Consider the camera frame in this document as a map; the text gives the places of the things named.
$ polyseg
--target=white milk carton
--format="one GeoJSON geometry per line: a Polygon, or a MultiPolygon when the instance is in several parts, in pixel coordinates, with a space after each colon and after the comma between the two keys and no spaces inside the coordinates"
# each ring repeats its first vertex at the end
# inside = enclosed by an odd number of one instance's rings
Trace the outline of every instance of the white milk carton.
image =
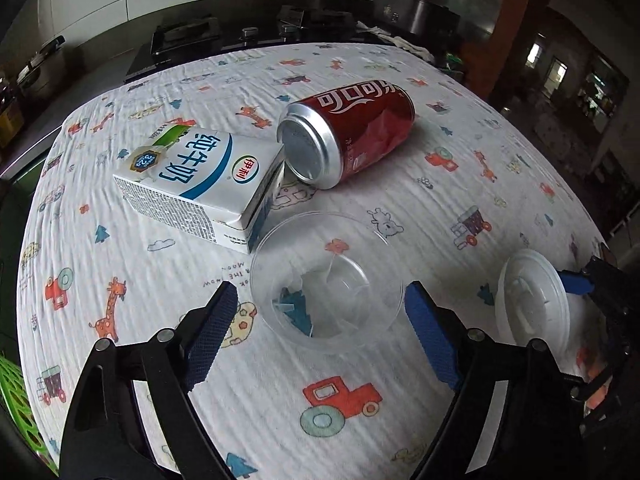
{"type": "Polygon", "coordinates": [[[164,124],[113,177],[138,213],[250,253],[284,172],[279,142],[164,124]]]}

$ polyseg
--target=green plastic basket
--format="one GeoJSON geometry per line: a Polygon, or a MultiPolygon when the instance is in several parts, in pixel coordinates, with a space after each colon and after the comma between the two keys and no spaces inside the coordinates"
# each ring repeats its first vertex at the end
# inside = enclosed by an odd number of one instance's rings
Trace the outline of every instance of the green plastic basket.
{"type": "Polygon", "coordinates": [[[24,389],[22,370],[2,356],[0,356],[0,391],[9,414],[27,445],[57,475],[58,468],[51,459],[33,420],[29,399],[24,389]]]}

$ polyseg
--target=coca-cola can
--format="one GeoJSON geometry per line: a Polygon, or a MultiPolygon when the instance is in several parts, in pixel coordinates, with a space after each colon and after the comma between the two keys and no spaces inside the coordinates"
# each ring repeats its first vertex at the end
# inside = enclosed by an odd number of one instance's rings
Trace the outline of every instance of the coca-cola can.
{"type": "Polygon", "coordinates": [[[302,182],[329,189],[401,144],[414,119],[404,90],[372,80],[290,103],[277,136],[291,171],[302,182]]]}

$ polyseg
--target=tablecloth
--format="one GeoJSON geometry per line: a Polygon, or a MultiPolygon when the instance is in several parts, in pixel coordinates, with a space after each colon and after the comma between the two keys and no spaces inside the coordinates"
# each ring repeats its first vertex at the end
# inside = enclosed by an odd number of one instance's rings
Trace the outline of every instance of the tablecloth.
{"type": "MultiPolygon", "coordinates": [[[[331,190],[288,174],[263,233],[310,210],[360,219],[398,252],[405,283],[421,280],[439,305],[495,338],[498,275],[511,254],[528,247],[558,269],[577,269],[595,253],[602,238],[587,211],[525,137],[464,87],[394,46],[258,48],[124,85],[66,119],[23,241],[20,355],[34,417],[55,460],[74,386],[100,335],[118,344],[147,340],[229,280],[240,299],[236,336],[191,399],[234,475],[408,478],[452,392],[435,377],[404,312],[378,340],[347,354],[293,347],[264,324],[263,306],[252,301],[251,256],[137,215],[112,178],[164,122],[274,139],[288,102],[369,79],[411,96],[417,117],[409,139],[331,190]],[[311,436],[301,427],[310,407],[303,390],[329,379],[351,416],[334,436],[311,436]],[[364,416],[359,404],[369,397],[381,399],[379,410],[364,416]]],[[[145,385],[136,391],[159,463],[175,468],[145,385]]]]}

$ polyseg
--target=stove knob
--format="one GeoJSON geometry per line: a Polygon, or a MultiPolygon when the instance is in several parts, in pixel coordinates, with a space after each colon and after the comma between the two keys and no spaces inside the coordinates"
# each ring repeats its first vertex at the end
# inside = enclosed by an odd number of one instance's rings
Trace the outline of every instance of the stove knob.
{"type": "Polygon", "coordinates": [[[281,36],[290,36],[291,34],[295,34],[298,31],[298,28],[295,25],[291,25],[286,23],[282,26],[281,36]]]}
{"type": "Polygon", "coordinates": [[[258,27],[245,27],[242,30],[242,40],[245,41],[249,41],[249,40],[256,40],[258,38],[258,33],[260,31],[258,30],[258,27]]]}

